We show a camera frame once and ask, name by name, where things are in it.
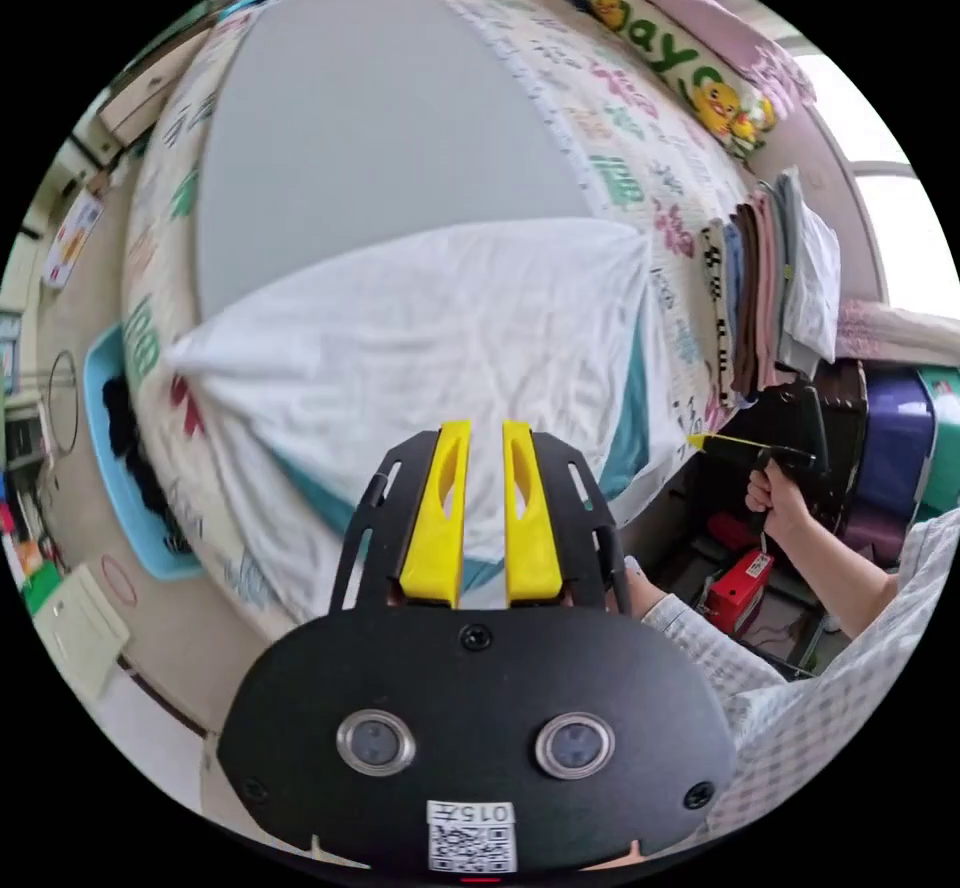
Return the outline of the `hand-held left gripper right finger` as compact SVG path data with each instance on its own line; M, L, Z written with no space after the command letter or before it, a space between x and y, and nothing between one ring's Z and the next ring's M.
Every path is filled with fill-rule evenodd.
M502 447L507 602L511 607L552 602L564 581L530 426L505 421Z

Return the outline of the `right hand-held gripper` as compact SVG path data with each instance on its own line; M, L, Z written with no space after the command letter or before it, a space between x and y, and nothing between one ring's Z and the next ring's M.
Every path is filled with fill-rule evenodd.
M756 404L738 414L738 436L692 434L697 451L758 450L759 443L791 448L814 458L812 464L778 464L802 491L818 486L818 395L813 385L794 385L762 393Z

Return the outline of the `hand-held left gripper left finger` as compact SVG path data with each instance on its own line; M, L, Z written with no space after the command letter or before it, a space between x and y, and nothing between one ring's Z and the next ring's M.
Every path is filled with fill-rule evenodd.
M399 576L409 601L458 606L470 438L471 423L460 420L445 423L435 439Z

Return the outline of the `person's right hand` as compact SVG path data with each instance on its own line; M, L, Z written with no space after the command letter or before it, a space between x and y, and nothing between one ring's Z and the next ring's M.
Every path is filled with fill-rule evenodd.
M745 502L751 512L765 517L765 532L780 546L813 521L800 489L775 460L751 472Z

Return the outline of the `person's left hand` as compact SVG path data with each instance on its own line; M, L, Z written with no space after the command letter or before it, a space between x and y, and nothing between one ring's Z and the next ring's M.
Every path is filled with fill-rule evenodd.
M630 614L635 619L643 619L666 597L666 593L649 580L632 556L624 559L624 576L630 597Z

